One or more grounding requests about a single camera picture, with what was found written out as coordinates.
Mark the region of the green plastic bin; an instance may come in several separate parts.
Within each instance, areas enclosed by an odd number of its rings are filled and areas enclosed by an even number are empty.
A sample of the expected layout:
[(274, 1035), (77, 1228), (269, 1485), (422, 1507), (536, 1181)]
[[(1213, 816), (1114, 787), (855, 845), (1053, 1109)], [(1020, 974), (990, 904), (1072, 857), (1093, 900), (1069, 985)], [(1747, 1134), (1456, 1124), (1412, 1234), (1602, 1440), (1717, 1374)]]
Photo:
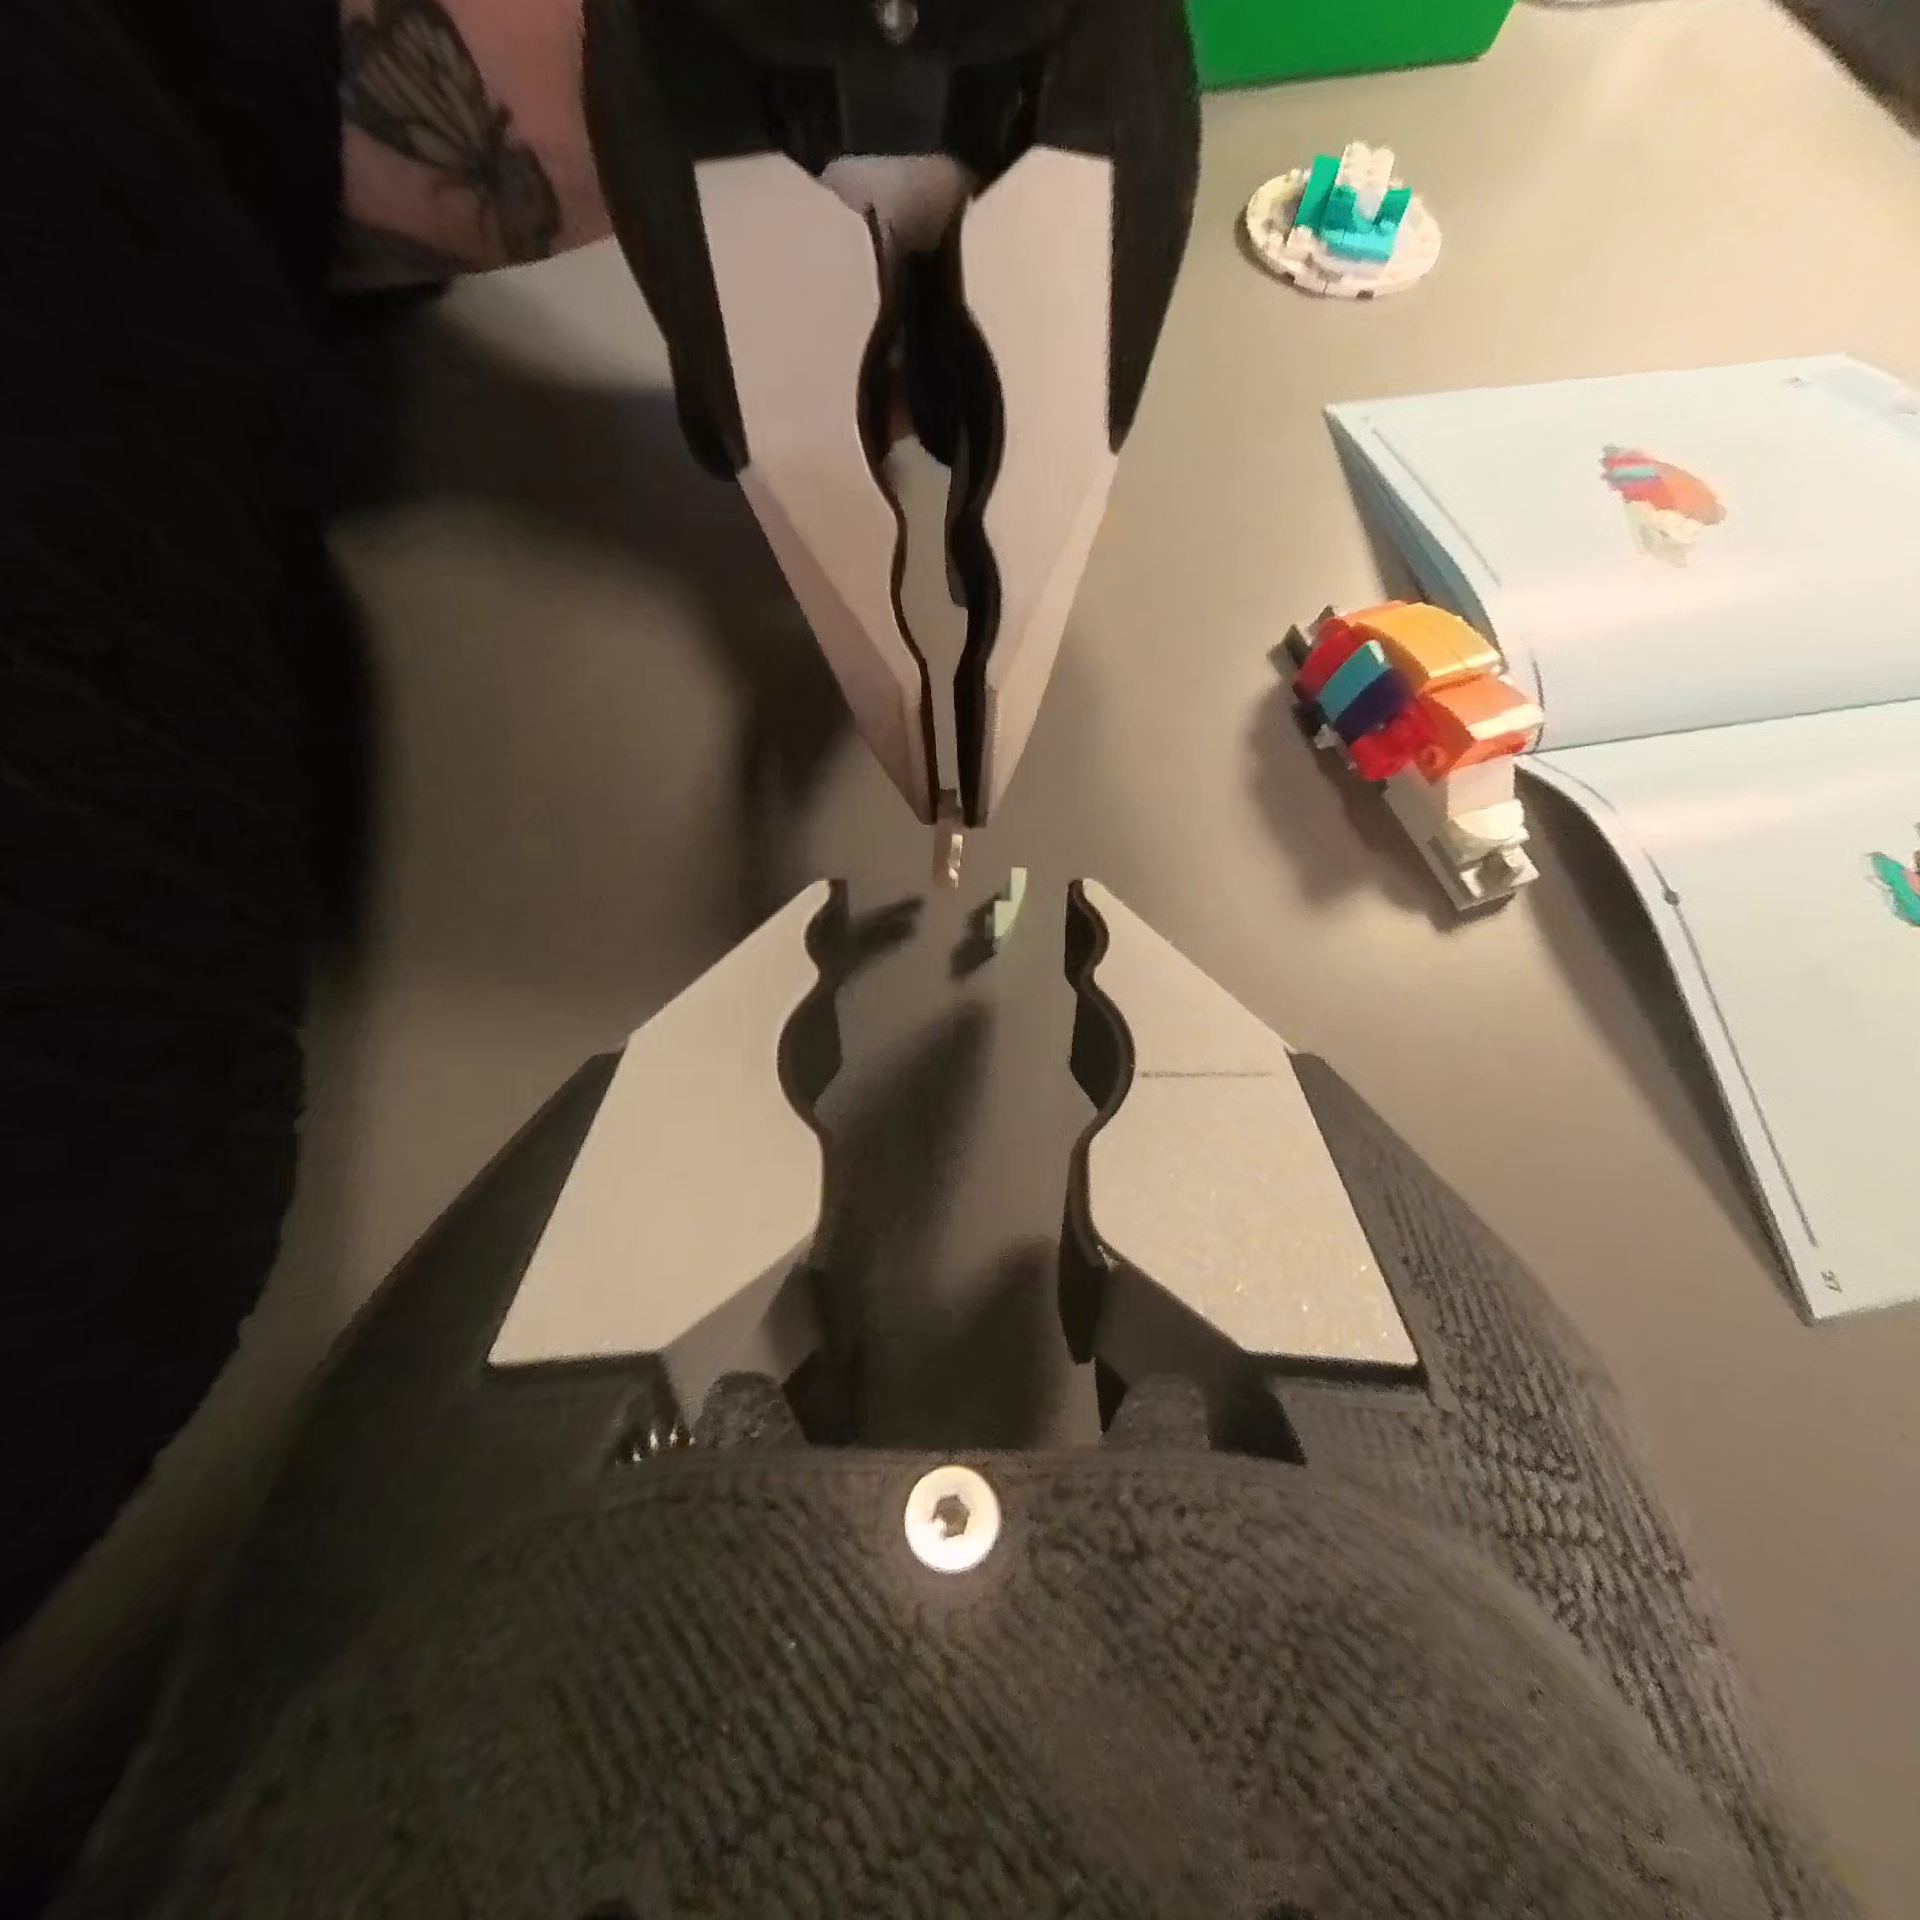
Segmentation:
[(1187, 2), (1207, 92), (1468, 64), (1511, 2)]

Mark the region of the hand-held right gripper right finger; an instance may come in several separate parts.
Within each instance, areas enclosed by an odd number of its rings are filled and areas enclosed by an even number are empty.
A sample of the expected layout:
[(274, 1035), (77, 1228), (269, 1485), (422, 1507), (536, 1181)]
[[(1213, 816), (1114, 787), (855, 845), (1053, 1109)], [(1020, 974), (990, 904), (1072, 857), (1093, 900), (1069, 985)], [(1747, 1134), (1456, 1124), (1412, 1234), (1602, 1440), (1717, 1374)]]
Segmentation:
[(1110, 1374), (1416, 1374), (1301, 1056), (1099, 880), (1067, 894), (1062, 1331)]

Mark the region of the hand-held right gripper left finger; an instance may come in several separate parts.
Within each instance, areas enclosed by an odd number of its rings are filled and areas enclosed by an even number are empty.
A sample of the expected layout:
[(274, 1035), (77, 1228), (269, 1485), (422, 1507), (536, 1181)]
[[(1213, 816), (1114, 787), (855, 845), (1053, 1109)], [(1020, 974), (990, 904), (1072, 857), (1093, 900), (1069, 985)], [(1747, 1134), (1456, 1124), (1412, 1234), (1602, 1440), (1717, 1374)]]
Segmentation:
[(845, 904), (811, 883), (630, 1030), (490, 1370), (796, 1374), (818, 1350), (814, 1109), (838, 1066), (820, 945)]

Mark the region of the person's left hand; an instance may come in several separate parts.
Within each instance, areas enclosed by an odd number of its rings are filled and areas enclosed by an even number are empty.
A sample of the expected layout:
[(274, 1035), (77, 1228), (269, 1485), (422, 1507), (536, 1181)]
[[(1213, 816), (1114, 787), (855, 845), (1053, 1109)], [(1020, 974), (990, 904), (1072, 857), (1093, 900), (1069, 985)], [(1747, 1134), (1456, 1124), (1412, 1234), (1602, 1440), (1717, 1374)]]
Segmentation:
[(340, 292), (424, 288), (611, 236), (586, 4), (343, 2)]

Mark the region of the round white lego base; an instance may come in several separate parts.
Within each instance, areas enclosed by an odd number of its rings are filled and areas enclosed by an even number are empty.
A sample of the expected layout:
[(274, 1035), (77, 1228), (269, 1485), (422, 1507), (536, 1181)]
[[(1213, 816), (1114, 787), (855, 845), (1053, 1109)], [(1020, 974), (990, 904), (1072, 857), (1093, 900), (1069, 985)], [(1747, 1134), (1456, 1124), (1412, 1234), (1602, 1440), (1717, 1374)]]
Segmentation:
[(1242, 212), (1242, 236), (1266, 275), (1335, 301), (1405, 292), (1445, 245), (1396, 156), (1362, 139), (1263, 180)]

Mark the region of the open instruction booklet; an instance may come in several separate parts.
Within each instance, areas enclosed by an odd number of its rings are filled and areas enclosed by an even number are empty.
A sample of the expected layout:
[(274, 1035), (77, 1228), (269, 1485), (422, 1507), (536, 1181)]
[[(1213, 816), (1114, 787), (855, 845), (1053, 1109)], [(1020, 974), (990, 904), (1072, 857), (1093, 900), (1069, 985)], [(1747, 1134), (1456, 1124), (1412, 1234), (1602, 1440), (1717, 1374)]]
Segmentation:
[(1805, 1315), (1917, 1294), (1917, 397), (1845, 355), (1346, 401), (1355, 498), (1541, 707)]

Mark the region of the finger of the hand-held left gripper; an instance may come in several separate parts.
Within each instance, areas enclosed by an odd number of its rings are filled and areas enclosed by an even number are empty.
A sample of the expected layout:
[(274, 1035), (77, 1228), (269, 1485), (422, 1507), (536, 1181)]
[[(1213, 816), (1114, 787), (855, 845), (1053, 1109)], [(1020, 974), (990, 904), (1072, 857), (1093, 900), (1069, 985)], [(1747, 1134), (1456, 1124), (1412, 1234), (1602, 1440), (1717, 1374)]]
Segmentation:
[(927, 680), (899, 606), (902, 526), (862, 413), (882, 296), (872, 219), (774, 152), (699, 161), (696, 195), (747, 448), (735, 480), (855, 729), (911, 813), (933, 819)]
[(947, 514), (967, 613), (952, 723), (963, 816), (984, 826), (1038, 723), (1118, 469), (1114, 165), (1031, 149), (967, 206), (952, 268), (967, 372)]

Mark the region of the orange and red lego model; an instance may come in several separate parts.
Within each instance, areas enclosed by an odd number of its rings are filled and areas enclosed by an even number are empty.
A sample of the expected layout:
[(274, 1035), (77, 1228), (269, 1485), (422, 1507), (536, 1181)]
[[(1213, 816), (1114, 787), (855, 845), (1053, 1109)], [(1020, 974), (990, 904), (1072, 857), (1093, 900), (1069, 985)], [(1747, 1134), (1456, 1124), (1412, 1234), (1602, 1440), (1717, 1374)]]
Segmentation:
[(1373, 788), (1458, 916), (1536, 880), (1519, 760), (1546, 718), (1464, 617), (1325, 608), (1270, 651), (1310, 742)]

